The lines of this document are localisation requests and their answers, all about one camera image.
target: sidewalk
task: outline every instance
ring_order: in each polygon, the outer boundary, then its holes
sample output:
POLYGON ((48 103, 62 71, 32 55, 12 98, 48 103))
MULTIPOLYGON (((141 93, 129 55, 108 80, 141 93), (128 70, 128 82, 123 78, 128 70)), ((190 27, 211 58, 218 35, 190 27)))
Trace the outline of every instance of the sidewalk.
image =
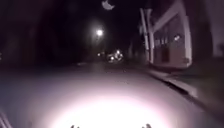
POLYGON ((224 121, 224 60, 210 59, 181 72, 148 72, 186 90, 224 121))

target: white wall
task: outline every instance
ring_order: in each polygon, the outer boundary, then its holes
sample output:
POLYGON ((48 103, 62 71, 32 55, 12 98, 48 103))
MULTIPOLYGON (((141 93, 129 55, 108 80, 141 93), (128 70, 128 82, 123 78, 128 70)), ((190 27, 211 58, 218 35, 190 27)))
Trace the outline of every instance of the white wall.
POLYGON ((219 45, 224 45, 224 0, 204 0, 211 23, 213 54, 221 56, 219 45))

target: road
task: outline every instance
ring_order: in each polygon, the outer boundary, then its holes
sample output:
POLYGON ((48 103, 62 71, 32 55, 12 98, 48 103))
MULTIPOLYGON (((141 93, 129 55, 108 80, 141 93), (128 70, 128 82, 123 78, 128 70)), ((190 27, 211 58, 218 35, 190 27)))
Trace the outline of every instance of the road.
POLYGON ((1 109, 14 128, 219 128, 204 110, 144 72, 82 64, 1 77, 1 109))

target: curb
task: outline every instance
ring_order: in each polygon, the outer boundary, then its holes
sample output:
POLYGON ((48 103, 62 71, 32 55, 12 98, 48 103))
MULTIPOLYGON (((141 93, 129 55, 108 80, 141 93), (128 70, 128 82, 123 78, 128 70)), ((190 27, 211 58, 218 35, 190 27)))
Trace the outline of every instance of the curb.
POLYGON ((176 79, 170 78, 168 73, 158 72, 155 70, 147 70, 146 72, 149 74, 152 74, 153 76, 155 76, 165 82, 171 83, 171 84, 177 86, 178 88, 181 88, 181 89, 187 91, 190 96, 192 96, 194 98, 198 98, 197 88, 195 88, 189 84, 186 84, 182 81, 178 81, 176 79))

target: wall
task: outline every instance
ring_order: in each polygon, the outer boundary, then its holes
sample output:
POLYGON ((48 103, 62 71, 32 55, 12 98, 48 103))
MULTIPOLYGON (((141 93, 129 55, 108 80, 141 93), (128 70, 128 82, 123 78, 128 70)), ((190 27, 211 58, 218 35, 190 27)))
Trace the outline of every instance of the wall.
POLYGON ((153 26, 155 62, 164 67, 185 68, 192 63, 192 42, 183 3, 176 0, 153 26))
POLYGON ((204 0, 213 38, 213 55, 222 56, 224 45, 224 0, 204 0))

